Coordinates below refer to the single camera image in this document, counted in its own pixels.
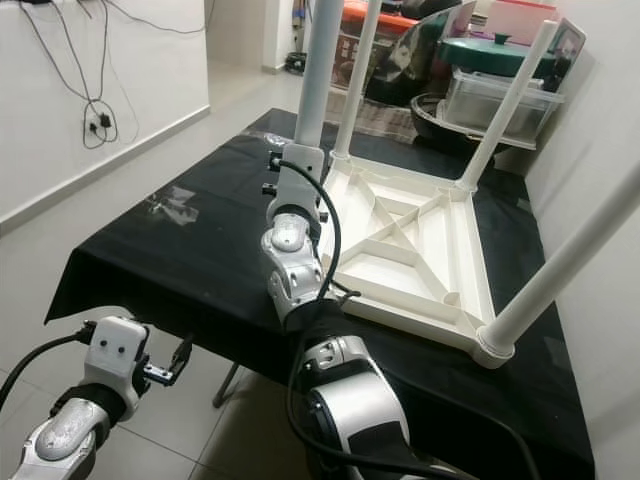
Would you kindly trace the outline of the white plastic table top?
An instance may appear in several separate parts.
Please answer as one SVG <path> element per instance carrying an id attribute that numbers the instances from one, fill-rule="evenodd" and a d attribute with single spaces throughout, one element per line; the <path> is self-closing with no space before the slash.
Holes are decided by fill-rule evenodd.
<path id="1" fill-rule="evenodd" d="M 356 291 L 347 314 L 470 355 L 495 317 L 474 193 L 454 180 L 349 156 L 324 178 L 323 274 Z"/>

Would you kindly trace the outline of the pink purple container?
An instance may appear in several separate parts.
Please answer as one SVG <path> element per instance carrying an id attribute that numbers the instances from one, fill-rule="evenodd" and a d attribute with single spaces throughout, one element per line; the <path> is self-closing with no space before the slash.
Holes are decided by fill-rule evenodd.
<path id="1" fill-rule="evenodd" d="M 481 35 L 507 35 L 509 44 L 530 45 L 544 20 L 559 20 L 556 6 L 529 0 L 493 0 L 486 9 Z"/>

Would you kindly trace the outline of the flat clear tape patch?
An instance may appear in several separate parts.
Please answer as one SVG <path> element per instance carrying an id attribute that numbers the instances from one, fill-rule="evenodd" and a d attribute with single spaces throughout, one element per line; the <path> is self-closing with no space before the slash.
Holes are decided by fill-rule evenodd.
<path id="1" fill-rule="evenodd" d="M 188 202 L 196 193 L 179 186 L 169 186 L 151 193 L 143 200 L 146 218 L 152 221 L 168 221 L 178 227 L 195 223 L 200 210 L 189 206 Z"/>

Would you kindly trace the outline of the clear bin with orange lid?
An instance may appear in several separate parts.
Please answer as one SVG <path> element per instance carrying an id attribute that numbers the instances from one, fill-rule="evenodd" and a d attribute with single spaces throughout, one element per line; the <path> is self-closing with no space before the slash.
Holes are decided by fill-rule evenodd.
<path id="1" fill-rule="evenodd" d="M 402 5 L 402 0 L 384 0 L 381 5 L 374 45 L 367 63 L 367 69 L 369 69 L 369 73 L 366 74 L 367 81 L 374 77 L 378 64 L 388 58 L 399 38 L 419 23 L 419 20 L 404 17 L 401 14 Z M 367 12 L 369 12 L 369 0 L 344 0 L 332 68 L 332 86 L 339 90 L 347 90 L 349 86 L 349 78 L 355 68 L 358 41 L 361 33 L 364 32 Z"/>

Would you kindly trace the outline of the white plastic table leg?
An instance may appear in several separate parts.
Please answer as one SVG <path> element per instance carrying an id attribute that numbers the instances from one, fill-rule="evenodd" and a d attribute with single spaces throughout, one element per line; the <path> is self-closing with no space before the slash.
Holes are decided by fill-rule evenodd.
<path id="1" fill-rule="evenodd" d="M 520 104 L 521 97 L 529 84 L 530 79 L 534 76 L 538 69 L 541 58 L 549 49 L 550 42 L 556 36 L 559 28 L 558 20 L 544 20 L 538 31 L 538 36 L 531 42 L 529 51 L 522 60 L 520 68 L 518 68 L 516 76 L 512 79 L 511 87 L 508 88 L 506 95 L 500 101 L 499 108 L 495 111 L 494 118 L 490 122 L 486 132 L 481 137 L 480 145 L 472 155 L 466 169 L 463 170 L 462 177 L 454 182 L 454 187 L 462 189 L 468 193 L 477 191 L 477 183 L 481 174 L 483 174 L 486 165 L 492 160 L 495 148 L 502 140 L 504 132 L 506 132 L 509 120 L 515 114 L 515 110 Z"/>
<path id="2" fill-rule="evenodd" d="M 372 46 L 375 44 L 376 29 L 378 29 L 383 3 L 384 0 L 367 0 L 364 26 L 362 26 L 360 40 L 358 40 L 355 64 L 353 64 L 351 76 L 349 76 L 346 102 L 343 106 L 343 116 L 340 119 L 332 150 L 332 156 L 335 160 L 348 159 L 349 157 L 349 145 L 351 145 L 358 123 L 358 110 L 361 109 L 362 102 L 364 102 L 366 77 L 369 73 Z"/>
<path id="3" fill-rule="evenodd" d="M 640 163 L 636 163 L 608 193 L 603 205 L 586 216 L 581 227 L 531 276 L 492 323 L 477 329 L 476 346 L 470 351 L 472 360 L 485 369 L 498 369 L 511 360 L 516 340 L 639 207 Z"/>
<path id="4" fill-rule="evenodd" d="M 303 70 L 300 111 L 294 125 L 292 143 L 321 148 L 328 99 L 326 90 L 332 82 L 342 10 L 343 0 L 314 0 L 314 20 L 308 29 L 310 51 Z M 302 174 L 317 189 L 320 200 L 324 201 L 326 193 L 320 182 L 296 165 L 284 161 L 282 165 Z M 323 265 L 316 253 L 319 239 L 311 239 L 308 236 L 308 221 L 291 212 L 275 215 L 274 223 L 268 224 L 268 229 L 262 234 L 262 256 L 270 268 L 268 292 L 282 317 L 294 308 L 325 296 L 328 284 L 325 283 Z"/>

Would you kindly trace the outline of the clear plastic food container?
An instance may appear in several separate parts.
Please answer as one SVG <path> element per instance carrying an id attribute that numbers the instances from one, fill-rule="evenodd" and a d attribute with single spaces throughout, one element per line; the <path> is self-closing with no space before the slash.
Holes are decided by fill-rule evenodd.
<path id="1" fill-rule="evenodd" d="M 503 145 L 536 150 L 550 116 L 564 102 L 562 93 L 541 90 L 539 79 L 531 79 L 503 134 Z M 511 87 L 511 78 L 454 69 L 451 86 L 438 108 L 445 124 L 457 125 L 484 136 Z"/>

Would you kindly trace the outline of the green round pot lid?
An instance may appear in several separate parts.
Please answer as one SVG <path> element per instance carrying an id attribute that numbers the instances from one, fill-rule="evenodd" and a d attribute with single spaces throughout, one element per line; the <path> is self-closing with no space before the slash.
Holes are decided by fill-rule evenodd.
<path id="1" fill-rule="evenodd" d="M 515 77 L 530 47 L 494 38 L 452 37 L 440 41 L 439 56 L 445 64 L 462 70 Z"/>

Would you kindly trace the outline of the patterned cloth covered bench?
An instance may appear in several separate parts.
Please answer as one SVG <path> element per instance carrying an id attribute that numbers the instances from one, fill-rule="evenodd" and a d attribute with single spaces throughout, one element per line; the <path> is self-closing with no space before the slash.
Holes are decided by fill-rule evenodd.
<path id="1" fill-rule="evenodd" d="M 323 137 L 326 145 L 332 142 L 330 137 L 337 137 L 340 122 L 344 118 L 346 106 L 346 88 L 329 86 L 326 99 L 325 123 Z M 388 138 L 401 143 L 411 143 L 419 133 L 413 124 L 413 114 L 408 108 L 385 105 L 365 99 L 358 105 L 353 134 L 369 134 L 369 136 Z"/>

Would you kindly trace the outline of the crumpled clear tape piece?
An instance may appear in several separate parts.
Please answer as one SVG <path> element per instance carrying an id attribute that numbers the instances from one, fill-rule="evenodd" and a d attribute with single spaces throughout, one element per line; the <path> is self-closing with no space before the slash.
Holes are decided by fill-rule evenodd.
<path id="1" fill-rule="evenodd" d="M 252 140 L 260 140 L 269 148 L 273 148 L 273 150 L 283 150 L 285 146 L 291 145 L 292 143 L 292 140 L 282 136 L 282 134 L 275 134 L 266 131 L 243 131 L 239 133 L 239 136 L 252 138 Z"/>

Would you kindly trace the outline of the black tablecloth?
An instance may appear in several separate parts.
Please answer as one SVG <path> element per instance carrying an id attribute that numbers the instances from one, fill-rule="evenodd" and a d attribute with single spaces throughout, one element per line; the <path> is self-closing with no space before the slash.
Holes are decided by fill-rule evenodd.
<path id="1" fill-rule="evenodd" d="M 284 381 L 294 348 L 271 302 L 259 242 L 270 148 L 243 131 L 291 138 L 296 116 L 266 111 L 173 186 L 196 196 L 195 223 L 146 218 L 143 201 L 70 252 L 49 319 L 115 305 L 215 355 Z M 356 317 L 355 333 L 393 374 L 413 447 L 481 480 L 526 480 L 521 435 L 541 480 L 596 480 L 593 448 L 561 317 L 549 307 L 515 357 L 485 369 L 462 349 Z"/>

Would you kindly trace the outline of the shiny black plastic bag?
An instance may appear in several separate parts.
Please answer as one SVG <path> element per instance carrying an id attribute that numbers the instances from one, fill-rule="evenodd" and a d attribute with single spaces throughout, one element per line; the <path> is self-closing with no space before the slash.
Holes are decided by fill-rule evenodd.
<path id="1" fill-rule="evenodd" d="M 436 45 L 457 20 L 466 26 L 474 3 L 475 0 L 404 0 L 403 17 L 416 24 L 402 33 L 388 52 L 372 55 L 365 99 L 407 108 L 430 83 Z"/>

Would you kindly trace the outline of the grey metal folding table leg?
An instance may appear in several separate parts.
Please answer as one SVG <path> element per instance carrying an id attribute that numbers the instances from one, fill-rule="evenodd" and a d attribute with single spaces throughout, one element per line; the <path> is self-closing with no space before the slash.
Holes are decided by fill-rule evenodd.
<path id="1" fill-rule="evenodd" d="M 232 384 L 233 381 L 236 380 L 239 370 L 241 370 L 241 366 L 233 364 L 229 367 L 227 375 L 221 380 L 220 387 L 216 390 L 215 396 L 212 397 L 211 401 L 212 407 L 214 407 L 215 410 L 220 410 L 225 402 L 228 401 L 229 397 L 232 396 Z"/>

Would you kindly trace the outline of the black wall power plug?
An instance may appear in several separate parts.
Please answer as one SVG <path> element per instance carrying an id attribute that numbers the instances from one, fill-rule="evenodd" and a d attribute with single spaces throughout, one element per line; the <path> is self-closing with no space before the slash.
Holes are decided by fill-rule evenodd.
<path id="1" fill-rule="evenodd" d="M 115 132 L 113 116 L 109 113 L 96 111 L 90 122 L 90 133 L 92 136 L 100 138 L 102 142 L 114 141 L 118 137 L 118 133 Z"/>

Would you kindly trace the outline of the dark green tray with label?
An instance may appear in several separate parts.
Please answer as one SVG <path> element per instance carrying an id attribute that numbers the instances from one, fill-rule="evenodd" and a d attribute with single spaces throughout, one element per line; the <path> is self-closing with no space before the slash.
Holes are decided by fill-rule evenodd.
<path id="1" fill-rule="evenodd" d="M 554 56 L 552 67 L 544 78 L 543 87 L 548 92 L 559 92 L 564 79 L 570 74 L 579 59 L 586 35 L 567 17 L 559 19 L 556 37 L 550 42 L 549 54 Z"/>

